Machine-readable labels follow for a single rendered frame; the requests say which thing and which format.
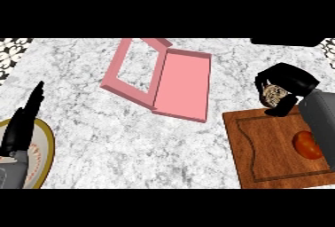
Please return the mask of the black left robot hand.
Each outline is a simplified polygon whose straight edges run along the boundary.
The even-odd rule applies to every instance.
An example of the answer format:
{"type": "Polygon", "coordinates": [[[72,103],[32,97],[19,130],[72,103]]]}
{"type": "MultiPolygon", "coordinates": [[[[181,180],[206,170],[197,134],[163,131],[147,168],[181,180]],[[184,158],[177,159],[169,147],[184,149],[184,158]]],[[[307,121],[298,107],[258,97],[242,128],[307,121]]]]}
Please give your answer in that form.
{"type": "Polygon", "coordinates": [[[20,107],[7,123],[6,133],[0,144],[0,156],[8,157],[11,152],[26,151],[29,148],[34,121],[39,111],[39,103],[44,99],[42,85],[39,82],[29,94],[25,107],[20,107]]]}

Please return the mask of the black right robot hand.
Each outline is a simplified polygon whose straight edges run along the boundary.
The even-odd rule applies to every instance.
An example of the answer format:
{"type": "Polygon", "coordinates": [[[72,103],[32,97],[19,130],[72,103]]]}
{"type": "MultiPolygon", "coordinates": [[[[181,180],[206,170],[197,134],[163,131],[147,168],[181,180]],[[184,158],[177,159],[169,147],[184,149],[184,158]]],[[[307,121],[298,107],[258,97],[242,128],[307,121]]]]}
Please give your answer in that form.
{"type": "Polygon", "coordinates": [[[270,108],[264,113],[270,116],[284,117],[292,110],[298,97],[305,97],[318,85],[315,77],[301,68],[279,63],[258,72],[255,77],[255,86],[259,95],[262,95],[264,86],[273,84],[281,87],[289,94],[280,99],[274,108],[270,108]]]}

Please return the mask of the beige cupcake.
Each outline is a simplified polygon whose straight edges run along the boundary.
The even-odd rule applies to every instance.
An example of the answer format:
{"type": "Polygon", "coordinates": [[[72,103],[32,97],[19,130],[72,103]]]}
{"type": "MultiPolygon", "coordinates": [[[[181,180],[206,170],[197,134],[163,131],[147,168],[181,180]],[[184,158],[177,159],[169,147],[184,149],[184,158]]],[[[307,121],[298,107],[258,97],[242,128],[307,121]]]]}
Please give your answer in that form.
{"type": "Polygon", "coordinates": [[[287,91],[280,86],[268,84],[262,90],[261,103],[268,108],[274,108],[286,95],[287,91]]]}

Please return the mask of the pink open cardboard box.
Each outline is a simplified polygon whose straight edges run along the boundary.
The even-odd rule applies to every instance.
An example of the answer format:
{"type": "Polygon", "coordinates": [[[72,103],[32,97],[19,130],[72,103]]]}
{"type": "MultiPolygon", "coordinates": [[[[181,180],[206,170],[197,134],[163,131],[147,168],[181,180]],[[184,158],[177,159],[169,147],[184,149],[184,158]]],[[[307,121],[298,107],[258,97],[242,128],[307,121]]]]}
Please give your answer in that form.
{"type": "Polygon", "coordinates": [[[172,49],[165,38],[143,38],[158,51],[149,90],[143,92],[118,78],[131,41],[131,38],[121,39],[100,88],[146,107],[153,114],[206,122],[212,55],[172,49]]]}

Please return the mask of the brown wooden cutting board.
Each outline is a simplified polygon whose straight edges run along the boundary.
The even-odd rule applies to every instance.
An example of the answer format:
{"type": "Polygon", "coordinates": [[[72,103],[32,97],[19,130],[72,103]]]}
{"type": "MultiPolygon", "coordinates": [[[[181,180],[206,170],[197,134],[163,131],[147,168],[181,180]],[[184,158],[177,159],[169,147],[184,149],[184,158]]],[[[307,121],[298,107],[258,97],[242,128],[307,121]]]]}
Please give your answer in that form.
{"type": "Polygon", "coordinates": [[[310,160],[293,149],[295,133],[310,128],[296,107],[284,117],[264,108],[222,113],[240,187],[307,188],[335,184],[324,158],[310,160]]]}

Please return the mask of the white plate with gold rim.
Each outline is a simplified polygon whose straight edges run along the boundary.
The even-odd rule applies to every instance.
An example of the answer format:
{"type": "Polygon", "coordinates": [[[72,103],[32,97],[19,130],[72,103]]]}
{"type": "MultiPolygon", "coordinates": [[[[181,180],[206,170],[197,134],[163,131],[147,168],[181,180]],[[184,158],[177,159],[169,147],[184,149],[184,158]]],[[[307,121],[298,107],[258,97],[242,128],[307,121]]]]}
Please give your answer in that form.
{"type": "MultiPolygon", "coordinates": [[[[28,149],[29,168],[23,184],[23,189],[39,188],[50,172],[54,155],[54,137],[47,123],[37,119],[34,121],[34,130],[31,145],[28,149]]],[[[4,188],[6,173],[3,166],[16,163],[11,157],[0,156],[0,189],[4,188]]]]}

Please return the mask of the black appliance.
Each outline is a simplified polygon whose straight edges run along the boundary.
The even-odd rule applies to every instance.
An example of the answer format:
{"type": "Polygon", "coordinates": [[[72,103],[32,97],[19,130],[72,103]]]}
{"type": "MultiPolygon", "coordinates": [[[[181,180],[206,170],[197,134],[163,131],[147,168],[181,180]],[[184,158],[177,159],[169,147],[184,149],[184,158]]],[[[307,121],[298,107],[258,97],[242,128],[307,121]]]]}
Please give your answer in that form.
{"type": "Polygon", "coordinates": [[[315,47],[323,38],[250,38],[252,44],[315,47]]]}

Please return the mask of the red tomato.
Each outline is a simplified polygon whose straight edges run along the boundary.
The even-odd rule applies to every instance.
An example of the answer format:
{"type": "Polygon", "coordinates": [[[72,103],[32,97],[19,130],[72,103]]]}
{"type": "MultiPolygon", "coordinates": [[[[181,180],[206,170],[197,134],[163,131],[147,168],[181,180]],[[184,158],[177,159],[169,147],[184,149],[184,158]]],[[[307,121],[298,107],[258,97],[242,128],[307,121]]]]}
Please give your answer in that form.
{"type": "Polygon", "coordinates": [[[304,158],[315,160],[323,156],[318,144],[310,131],[304,130],[295,133],[292,144],[295,151],[304,158]]]}

